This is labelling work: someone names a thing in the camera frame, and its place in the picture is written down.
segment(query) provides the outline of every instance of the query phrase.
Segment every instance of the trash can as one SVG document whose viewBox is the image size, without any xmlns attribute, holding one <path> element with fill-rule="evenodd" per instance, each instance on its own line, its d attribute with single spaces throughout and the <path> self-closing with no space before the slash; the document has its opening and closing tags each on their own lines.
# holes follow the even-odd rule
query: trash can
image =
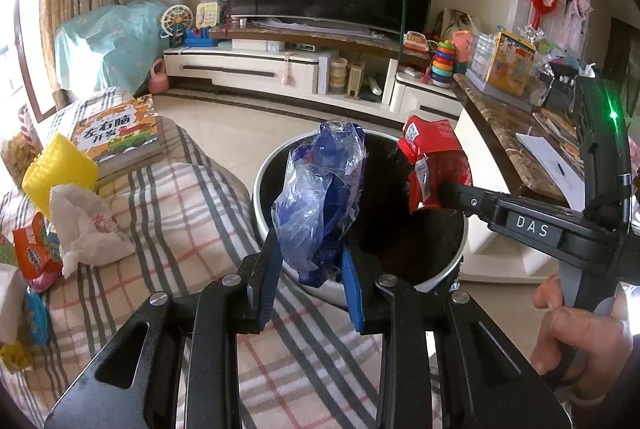
<svg viewBox="0 0 640 429">
<path fill-rule="evenodd" d="M 282 192 L 289 151 L 316 132 L 285 142 L 269 155 L 255 179 L 253 220 L 261 241 L 273 226 L 271 205 Z M 411 167 L 397 148 L 398 138 L 365 130 L 367 163 L 360 197 L 360 212 L 353 226 L 363 252 L 377 256 L 382 268 L 424 292 L 457 278 L 468 229 L 462 212 L 420 210 L 409 213 L 406 180 Z M 286 261 L 285 272 L 298 281 L 298 272 Z M 306 292 L 328 303 L 346 307 L 341 283 L 326 281 L 319 288 L 302 285 Z"/>
</svg>

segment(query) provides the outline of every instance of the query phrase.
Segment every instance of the window frame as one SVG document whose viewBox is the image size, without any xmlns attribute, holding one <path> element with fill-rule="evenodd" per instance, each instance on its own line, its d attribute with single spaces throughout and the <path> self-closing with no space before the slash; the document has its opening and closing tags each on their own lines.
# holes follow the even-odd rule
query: window frame
<svg viewBox="0 0 640 429">
<path fill-rule="evenodd" d="M 29 66 L 27 64 L 27 58 L 24 55 L 24 43 L 22 41 L 22 25 L 20 24 L 20 0 L 15 0 L 14 5 L 14 35 L 15 35 L 15 49 L 18 56 L 18 64 L 20 65 L 20 73 L 22 74 L 22 81 L 24 83 L 24 89 L 27 92 L 27 97 L 31 104 L 31 110 L 36 122 L 40 123 L 46 118 L 49 118 L 56 112 L 56 106 L 52 106 L 46 111 L 40 109 L 40 104 L 33 90 L 33 84 L 31 82 L 31 75 L 29 74 Z"/>
</svg>

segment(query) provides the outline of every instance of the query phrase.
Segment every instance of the blue gripper pad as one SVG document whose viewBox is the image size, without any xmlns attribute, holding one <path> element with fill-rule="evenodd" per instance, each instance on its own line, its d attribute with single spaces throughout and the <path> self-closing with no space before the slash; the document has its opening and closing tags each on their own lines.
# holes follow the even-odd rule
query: blue gripper pad
<svg viewBox="0 0 640 429">
<path fill-rule="evenodd" d="M 258 326 L 260 331 L 264 329 L 271 319 L 271 310 L 273 302 L 276 299 L 276 291 L 278 290 L 278 281 L 280 281 L 280 269 L 282 268 L 282 252 L 280 244 L 275 239 L 273 243 L 273 253 L 269 262 L 269 268 L 264 276 L 264 281 L 260 287 L 260 306 L 258 308 Z"/>
<path fill-rule="evenodd" d="M 347 297 L 347 308 L 351 322 L 357 332 L 361 332 L 364 327 L 364 314 L 362 313 L 362 291 L 360 290 L 360 282 L 356 273 L 351 252 L 347 245 L 342 249 L 342 284 L 344 285 L 344 294 Z"/>
</svg>

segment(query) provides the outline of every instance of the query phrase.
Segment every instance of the silver rim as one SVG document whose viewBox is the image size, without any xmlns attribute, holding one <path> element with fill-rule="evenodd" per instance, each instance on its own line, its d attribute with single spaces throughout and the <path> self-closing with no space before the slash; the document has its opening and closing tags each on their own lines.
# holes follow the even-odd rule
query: silver rim
<svg viewBox="0 0 640 429">
<path fill-rule="evenodd" d="M 296 136 L 295 138 L 287 140 L 282 145 L 277 147 L 267 157 L 267 160 L 265 160 L 260 166 L 260 170 L 258 171 L 258 175 L 256 176 L 255 183 L 254 183 L 253 207 L 254 207 L 255 222 L 258 227 L 258 235 L 260 236 L 261 242 L 264 242 L 264 240 L 267 238 L 267 234 L 269 233 L 269 227 L 267 226 L 264 216 L 262 215 L 262 203 L 260 202 L 260 192 L 258 191 L 260 189 L 260 186 L 262 185 L 262 177 L 264 176 L 264 172 L 266 171 L 266 168 L 271 163 L 271 161 L 276 157 L 276 155 L 278 155 L 278 153 L 280 153 L 285 149 L 287 149 L 288 151 L 290 145 L 295 144 L 296 142 L 299 142 L 300 140 L 303 140 L 305 138 L 308 138 L 309 136 L 313 136 L 316 134 L 316 132 L 317 131 L 310 131 L 308 133 L 303 133 Z M 365 135 L 379 136 L 382 138 L 393 140 L 394 142 L 398 141 L 398 137 L 396 136 L 386 134 L 386 133 L 380 133 L 378 131 L 373 131 L 370 129 L 365 129 L 364 133 Z M 451 260 L 451 263 L 449 263 L 439 274 L 434 275 L 434 277 L 432 277 L 431 279 L 423 283 L 415 285 L 415 288 L 418 291 L 429 292 L 430 290 L 433 290 L 433 288 L 439 282 L 441 282 L 444 278 L 446 278 L 447 275 L 449 275 L 453 271 L 453 269 L 460 262 L 460 259 L 462 259 L 462 252 L 465 248 L 466 236 L 468 234 L 468 220 L 466 219 L 466 216 L 463 216 L 463 217 L 464 217 L 464 227 L 463 227 L 462 241 L 460 242 L 460 247 L 455 257 Z M 293 279 L 293 281 L 298 282 L 298 272 L 293 270 L 287 264 L 286 261 L 282 262 L 282 268 L 287 273 L 287 275 Z M 334 281 L 327 281 L 320 288 L 311 288 L 308 286 L 302 286 L 302 288 L 307 292 L 309 292 L 311 295 L 321 298 L 327 302 L 336 304 L 337 306 L 341 306 L 341 307 L 346 306 L 346 299 L 344 299 L 344 288 L 342 287 L 341 283 L 337 283 Z"/>
</svg>

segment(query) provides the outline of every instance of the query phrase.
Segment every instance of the window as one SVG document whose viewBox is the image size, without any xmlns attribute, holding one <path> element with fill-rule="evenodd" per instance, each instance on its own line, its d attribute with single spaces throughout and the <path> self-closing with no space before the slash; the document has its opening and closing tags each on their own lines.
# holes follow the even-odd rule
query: window
<svg viewBox="0 0 640 429">
<path fill-rule="evenodd" d="M 24 103 L 41 122 L 56 112 L 40 42 L 40 0 L 0 0 L 0 102 Z"/>
</svg>

